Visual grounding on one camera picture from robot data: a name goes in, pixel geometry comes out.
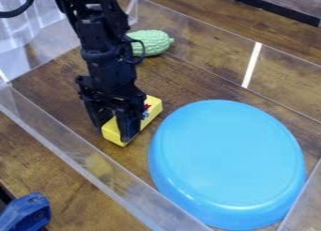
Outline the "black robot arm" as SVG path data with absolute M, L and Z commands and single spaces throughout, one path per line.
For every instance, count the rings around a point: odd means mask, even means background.
M 93 125 L 117 121 L 121 140 L 127 143 L 141 131 L 146 117 L 146 93 L 135 86 L 143 56 L 133 53 L 129 15 L 117 0 L 55 0 L 81 40 L 87 76 L 75 78 Z

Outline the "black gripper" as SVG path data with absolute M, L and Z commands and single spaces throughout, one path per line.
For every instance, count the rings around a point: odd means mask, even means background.
M 131 46 L 101 52 L 81 50 L 87 63 L 89 75 L 79 75 L 79 96 L 83 100 L 95 128 L 101 128 L 115 115 L 121 141 L 127 143 L 141 131 L 146 119 L 147 95 L 137 87 L 138 61 Z

